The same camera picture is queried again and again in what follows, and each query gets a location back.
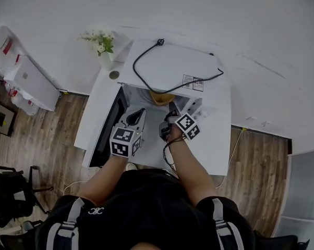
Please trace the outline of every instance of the black cable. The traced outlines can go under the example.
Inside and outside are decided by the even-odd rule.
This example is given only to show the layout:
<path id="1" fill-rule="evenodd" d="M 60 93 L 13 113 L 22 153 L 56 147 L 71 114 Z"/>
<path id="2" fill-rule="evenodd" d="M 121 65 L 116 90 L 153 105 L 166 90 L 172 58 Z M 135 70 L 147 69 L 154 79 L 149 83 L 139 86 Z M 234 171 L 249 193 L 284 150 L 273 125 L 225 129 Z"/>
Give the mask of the black cable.
<path id="1" fill-rule="evenodd" d="M 221 73 L 219 73 L 219 74 L 217 74 L 217 75 L 215 75 L 215 76 L 212 76 L 212 77 L 210 77 L 210 78 L 186 82 L 186 83 L 184 83 L 184 84 L 181 84 L 181 85 L 179 85 L 179 86 L 177 86 L 177 87 L 174 87 L 174 88 L 172 88 L 172 89 L 170 89 L 170 90 L 167 90 L 167 91 L 164 91 L 164 92 L 156 91 L 156 90 L 154 90 L 153 88 L 151 88 L 151 87 L 146 83 L 146 81 L 141 77 L 141 75 L 136 71 L 135 65 L 136 65 L 137 61 L 138 61 L 142 56 L 144 56 L 147 52 L 149 52 L 150 50 L 152 50 L 152 49 L 155 48 L 156 46 L 163 45 L 163 44 L 164 44 L 164 39 L 158 39 L 157 42 L 156 42 L 153 46 L 151 46 L 148 50 L 144 51 L 141 55 L 139 55 L 139 57 L 136 58 L 136 60 L 135 60 L 134 63 L 132 64 L 132 69 L 134 70 L 134 72 L 135 72 L 135 74 L 137 75 L 137 77 L 139 77 L 140 80 L 146 85 L 146 87 L 148 87 L 148 89 L 149 89 L 151 92 L 155 93 L 155 94 L 167 94 L 167 93 L 169 93 L 169 92 L 172 92 L 172 91 L 174 91 L 174 90 L 176 90 L 176 89 L 179 89 L 179 88 L 181 88 L 181 87 L 183 87 L 183 86 L 186 86 L 186 85 L 189 85 L 189 84 L 191 84 L 191 83 L 201 82 L 201 81 L 210 81 L 210 80 L 213 80 L 213 79 L 215 79 L 215 78 L 217 78 L 217 77 L 219 77 L 219 76 L 221 76 L 221 75 L 224 74 L 224 72 L 223 72 L 221 69 L 218 68 L 218 70 L 219 70 Z"/>
<path id="2" fill-rule="evenodd" d="M 173 164 L 170 164 L 170 163 L 167 161 L 166 154 L 165 154 L 165 150 L 166 150 L 166 148 L 167 148 L 170 144 L 175 143 L 175 142 L 183 141 L 185 138 L 186 138 L 186 137 L 182 135 L 182 136 L 180 136 L 180 137 L 178 137 L 178 138 L 176 138 L 176 139 L 173 139 L 172 141 L 169 141 L 169 142 L 165 145 L 165 147 L 163 148 L 163 158 L 164 158 L 165 162 L 170 166 L 170 168 L 172 169 L 172 171 L 173 171 L 174 173 L 176 173 L 176 175 L 177 175 L 177 172 L 176 172 L 176 170 L 174 169 L 174 167 L 172 167 L 172 166 L 174 165 L 174 163 L 173 163 Z"/>

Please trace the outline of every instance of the person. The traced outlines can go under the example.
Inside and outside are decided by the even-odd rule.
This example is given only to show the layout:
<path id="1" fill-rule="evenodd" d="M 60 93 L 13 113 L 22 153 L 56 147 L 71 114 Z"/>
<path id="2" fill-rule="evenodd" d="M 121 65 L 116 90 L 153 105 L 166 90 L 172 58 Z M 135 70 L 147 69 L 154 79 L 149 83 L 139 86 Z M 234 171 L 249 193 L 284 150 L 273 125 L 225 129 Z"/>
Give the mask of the person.
<path id="1" fill-rule="evenodd" d="M 182 134 L 172 125 L 167 140 Z M 216 196 L 186 142 L 169 148 L 178 178 L 161 169 L 123 172 L 127 158 L 111 156 L 77 196 L 56 202 L 36 230 L 36 248 L 254 249 L 251 226 L 233 201 Z"/>

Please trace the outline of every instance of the chair leg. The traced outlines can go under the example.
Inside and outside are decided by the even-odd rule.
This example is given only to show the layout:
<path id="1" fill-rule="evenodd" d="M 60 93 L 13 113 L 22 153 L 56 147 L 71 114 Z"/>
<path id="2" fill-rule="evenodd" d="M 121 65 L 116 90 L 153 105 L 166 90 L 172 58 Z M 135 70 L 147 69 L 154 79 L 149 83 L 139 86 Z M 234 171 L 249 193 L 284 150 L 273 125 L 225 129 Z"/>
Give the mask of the chair leg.
<path id="1" fill-rule="evenodd" d="M 30 172 L 28 174 L 28 186 L 30 187 L 30 189 L 33 189 L 32 187 L 32 182 L 33 182 L 33 170 L 37 170 L 38 167 L 37 166 L 31 166 L 30 167 Z"/>
<path id="2" fill-rule="evenodd" d="M 50 212 L 43 209 L 42 205 L 40 204 L 39 200 L 35 198 L 35 203 L 37 206 L 41 209 L 42 212 L 44 212 L 46 215 L 48 215 Z"/>
<path id="3" fill-rule="evenodd" d="M 48 187 L 48 188 L 42 188 L 42 189 L 35 189 L 33 190 L 33 193 L 40 193 L 40 192 L 45 192 L 45 191 L 52 191 L 54 190 L 54 187 Z"/>

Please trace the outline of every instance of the flower vase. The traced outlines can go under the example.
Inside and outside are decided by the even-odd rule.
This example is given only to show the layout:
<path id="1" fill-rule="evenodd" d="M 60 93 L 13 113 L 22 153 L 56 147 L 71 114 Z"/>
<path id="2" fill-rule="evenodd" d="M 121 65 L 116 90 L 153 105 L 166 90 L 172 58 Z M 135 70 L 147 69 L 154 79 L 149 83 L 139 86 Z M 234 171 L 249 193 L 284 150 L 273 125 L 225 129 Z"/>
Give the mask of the flower vase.
<path id="1" fill-rule="evenodd" d="M 98 56 L 98 60 L 101 68 L 105 70 L 110 70 L 112 66 L 112 61 L 108 52 L 102 52 L 100 56 Z"/>

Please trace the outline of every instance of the black shirt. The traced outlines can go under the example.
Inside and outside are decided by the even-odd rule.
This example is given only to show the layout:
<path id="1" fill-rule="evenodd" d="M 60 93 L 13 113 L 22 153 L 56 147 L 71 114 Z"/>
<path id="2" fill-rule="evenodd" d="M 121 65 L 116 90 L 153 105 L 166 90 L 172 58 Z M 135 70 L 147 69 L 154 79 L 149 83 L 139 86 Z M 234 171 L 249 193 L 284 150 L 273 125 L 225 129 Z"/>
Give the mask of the black shirt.
<path id="1" fill-rule="evenodd" d="M 161 249 L 220 249 L 214 204 L 207 197 L 194 207 L 180 184 L 163 170 L 131 170 L 123 173 L 111 197 L 100 207 L 83 199 L 85 205 L 77 219 L 79 249 L 130 249 L 140 242 Z M 244 249 L 254 249 L 254 236 L 237 206 L 225 197 L 224 220 L 240 232 Z M 46 248 L 50 227 L 68 218 L 77 197 L 61 197 L 47 220 L 37 229 L 38 250 Z M 236 245 L 232 236 L 230 245 Z"/>

